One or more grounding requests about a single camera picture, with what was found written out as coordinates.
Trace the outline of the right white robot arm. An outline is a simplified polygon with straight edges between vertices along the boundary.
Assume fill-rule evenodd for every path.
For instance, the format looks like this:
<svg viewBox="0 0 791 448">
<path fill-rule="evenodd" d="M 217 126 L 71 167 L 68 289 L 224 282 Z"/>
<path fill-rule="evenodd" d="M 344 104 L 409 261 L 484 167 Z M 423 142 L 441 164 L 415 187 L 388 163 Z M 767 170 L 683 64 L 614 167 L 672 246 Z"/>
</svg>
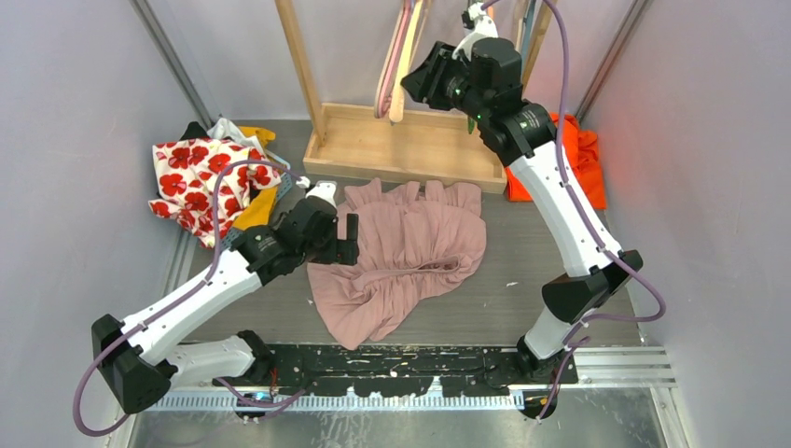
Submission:
<svg viewBox="0 0 791 448">
<path fill-rule="evenodd" d="M 638 271 L 636 250 L 623 250 L 602 225 L 557 144 L 557 125 L 539 104 L 522 98 L 521 59 L 512 44 L 484 37 L 461 50 L 438 41 L 404 76 L 409 97 L 434 110 L 459 110 L 525 187 L 560 250 L 564 273 L 544 284 L 544 308 L 517 342 L 520 376 L 538 384 L 552 374 L 566 338 L 626 283 L 624 265 Z"/>
</svg>

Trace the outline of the beige plastic hanger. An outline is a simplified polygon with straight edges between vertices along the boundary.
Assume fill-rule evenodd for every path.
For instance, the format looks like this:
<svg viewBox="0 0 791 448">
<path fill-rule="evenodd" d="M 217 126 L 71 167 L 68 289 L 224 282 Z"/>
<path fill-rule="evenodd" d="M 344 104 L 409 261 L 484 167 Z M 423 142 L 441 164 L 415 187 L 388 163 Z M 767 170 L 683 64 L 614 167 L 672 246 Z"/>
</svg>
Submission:
<svg viewBox="0 0 791 448">
<path fill-rule="evenodd" d="M 404 42 L 398 59 L 391 104 L 388 111 L 388 119 L 392 124 L 401 122 L 404 116 L 405 93 L 401 87 L 401 81 L 409 72 L 412 52 L 414 50 L 415 35 L 418 29 L 422 9 L 423 0 L 416 0 L 410 9 L 408 27 L 406 33 L 404 34 Z"/>
</svg>

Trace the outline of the pink pleated skirt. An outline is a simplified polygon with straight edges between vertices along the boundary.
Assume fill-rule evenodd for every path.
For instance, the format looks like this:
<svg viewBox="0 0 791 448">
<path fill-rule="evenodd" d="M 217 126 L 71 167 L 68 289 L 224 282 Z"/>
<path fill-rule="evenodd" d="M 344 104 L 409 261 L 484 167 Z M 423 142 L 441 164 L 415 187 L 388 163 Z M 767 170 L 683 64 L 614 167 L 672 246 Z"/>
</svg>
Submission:
<svg viewBox="0 0 791 448">
<path fill-rule="evenodd" d="M 358 217 L 353 266 L 310 263 L 312 299 L 329 334 L 346 349 L 393 332 L 422 300 L 446 294 L 473 275 L 487 244 L 482 190 L 471 183 L 410 181 L 384 190 L 375 178 L 349 186 L 338 206 Z"/>
</svg>

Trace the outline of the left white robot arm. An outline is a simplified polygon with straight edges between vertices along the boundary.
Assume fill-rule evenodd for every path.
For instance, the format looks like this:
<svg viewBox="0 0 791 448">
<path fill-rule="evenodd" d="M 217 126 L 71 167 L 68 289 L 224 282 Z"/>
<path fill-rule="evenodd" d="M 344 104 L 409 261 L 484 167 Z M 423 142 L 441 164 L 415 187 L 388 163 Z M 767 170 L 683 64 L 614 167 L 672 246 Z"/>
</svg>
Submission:
<svg viewBox="0 0 791 448">
<path fill-rule="evenodd" d="M 206 270 L 145 310 L 97 319 L 91 337 L 98 370 L 122 410 L 142 412 L 178 386 L 269 380 L 272 352 L 252 330 L 213 343 L 182 341 L 228 305 L 306 262 L 355 265 L 358 225 L 358 215 L 340 217 L 331 201 L 303 198 L 275 225 L 238 232 Z"/>
</svg>

